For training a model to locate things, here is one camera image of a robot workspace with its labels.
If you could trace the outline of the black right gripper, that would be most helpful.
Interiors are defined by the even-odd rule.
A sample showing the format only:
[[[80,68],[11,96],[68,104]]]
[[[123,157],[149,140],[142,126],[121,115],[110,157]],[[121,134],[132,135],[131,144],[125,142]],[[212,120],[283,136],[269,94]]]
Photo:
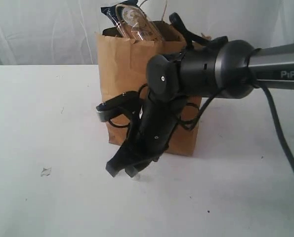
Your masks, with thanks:
[[[142,106],[142,117],[136,146],[152,159],[139,163],[139,156],[128,142],[124,142],[116,154],[106,163],[106,171],[112,176],[125,170],[133,178],[151,162],[157,162],[159,156],[168,148],[177,121],[186,105],[186,96],[180,94],[176,56],[159,54],[153,56],[146,67],[148,92]]]

